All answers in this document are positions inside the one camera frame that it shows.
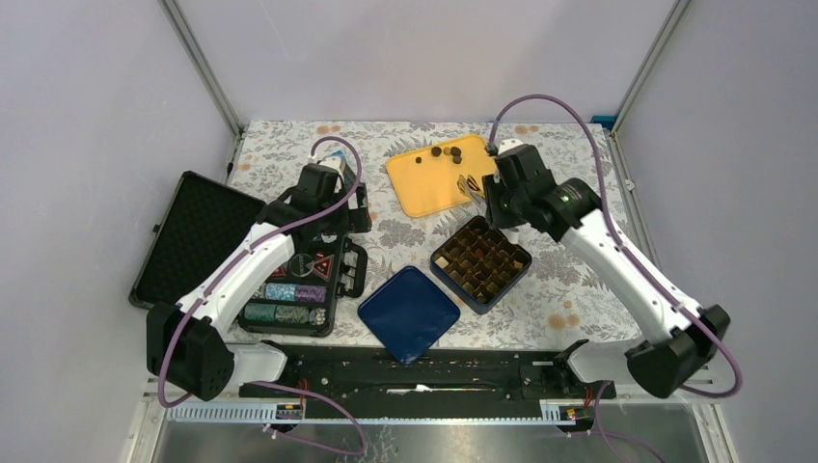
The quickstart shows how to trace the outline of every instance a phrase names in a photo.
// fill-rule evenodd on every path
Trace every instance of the white wall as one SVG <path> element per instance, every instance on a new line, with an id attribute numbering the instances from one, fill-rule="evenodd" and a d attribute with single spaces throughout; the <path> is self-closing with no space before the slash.
<path id="1" fill-rule="evenodd" d="M 669 275 L 733 317 L 743 463 L 815 461 L 818 3 L 694 2 L 621 139 Z"/>
<path id="2" fill-rule="evenodd" d="M 471 122 L 614 114 L 673 0 L 179 3 L 245 122 Z"/>
<path id="3" fill-rule="evenodd" d="M 155 1 L 0 3 L 0 461 L 110 463 L 147 377 L 126 296 L 230 135 Z"/>

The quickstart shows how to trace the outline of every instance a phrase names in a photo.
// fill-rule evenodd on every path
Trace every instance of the dark blue square plate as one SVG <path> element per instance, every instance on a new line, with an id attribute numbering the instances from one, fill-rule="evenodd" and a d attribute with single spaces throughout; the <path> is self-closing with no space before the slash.
<path id="1" fill-rule="evenodd" d="M 411 365 L 460 318 L 460 309 L 410 265 L 361 303 L 358 316 L 399 362 Z"/>

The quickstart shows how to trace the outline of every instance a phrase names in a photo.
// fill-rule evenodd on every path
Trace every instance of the floral tablecloth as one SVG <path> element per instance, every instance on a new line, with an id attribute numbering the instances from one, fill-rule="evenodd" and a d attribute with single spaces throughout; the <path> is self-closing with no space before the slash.
<path id="1" fill-rule="evenodd" d="M 563 349 L 582 338 L 624 340 L 635 336 L 636 322 L 593 271 L 548 235 L 529 227 L 522 229 L 520 244 L 534 257 L 532 267 L 485 315 L 474 313 L 431 274 L 431 253 L 482 212 L 469 203 L 423 218 L 410 218 L 400 208 L 384 163 L 390 156 L 466 134 L 487 137 L 488 131 L 488 123 L 252 122 L 231 185 L 265 201 L 272 201 L 294 184 L 310 147 L 321 136 L 341 136 L 362 155 L 373 226 L 371 232 L 352 237 L 369 254 L 367 289 L 361 299 L 339 300 L 335 330 L 327 338 L 257 335 L 233 325 L 229 339 L 381 345 L 358 318 L 358 304 L 406 265 L 420 268 L 460 308 L 460 319 L 438 340 L 437 347 Z M 592 131 L 607 157 L 608 142 L 602 128 L 593 125 Z M 578 177 L 596 188 L 590 146 L 576 124 L 503 124 L 498 140 L 511 137 L 537 146 L 558 181 Z M 326 143 L 319 155 L 341 148 L 341 144 Z M 603 168 L 614 219 L 631 234 L 610 159 L 604 159 Z"/>

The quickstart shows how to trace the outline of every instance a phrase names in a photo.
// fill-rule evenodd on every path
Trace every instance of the table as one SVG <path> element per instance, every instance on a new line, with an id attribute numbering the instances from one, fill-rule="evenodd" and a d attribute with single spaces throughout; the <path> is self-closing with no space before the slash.
<path id="1" fill-rule="evenodd" d="M 362 156 L 372 231 L 352 235 L 369 255 L 367 286 L 360 299 L 342 298 L 336 326 L 326 338 L 260 335 L 233 325 L 227 341 L 371 345 L 381 343 L 358 318 L 361 301 L 406 265 L 420 268 L 461 310 L 460 319 L 434 345 L 441 348 L 562 350 L 573 341 L 627 340 L 639 332 L 633 317 L 586 265 L 546 234 L 526 226 L 520 244 L 534 257 L 529 273 L 495 307 L 477 315 L 434 277 L 429 257 L 454 231 L 482 213 L 474 203 L 423 218 L 400 208 L 384 163 L 390 156 L 466 134 L 488 136 L 489 123 L 270 122 L 254 121 L 247 130 L 231 186 L 272 201 L 294 184 L 313 142 L 324 135 L 349 141 Z M 632 239 L 608 140 L 597 124 L 592 132 L 603 152 L 611 212 Z M 597 188 L 596 171 L 585 135 L 576 124 L 504 123 L 498 140 L 518 138 L 536 146 L 557 181 L 578 177 Z M 343 148 L 326 143 L 319 155 Z"/>

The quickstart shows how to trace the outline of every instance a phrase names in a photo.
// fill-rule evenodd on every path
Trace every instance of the yellow cutting board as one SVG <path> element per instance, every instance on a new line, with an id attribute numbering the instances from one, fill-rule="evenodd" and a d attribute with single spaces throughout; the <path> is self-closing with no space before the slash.
<path id="1" fill-rule="evenodd" d="M 457 179 L 471 176 L 482 188 L 482 177 L 494 174 L 497 167 L 485 146 L 483 137 L 471 134 L 405 152 L 386 161 L 386 172 L 403 212 L 409 217 L 423 217 L 469 202 L 471 198 L 457 188 Z M 463 161 L 455 164 L 451 155 L 434 156 L 433 147 L 441 150 L 458 147 Z"/>

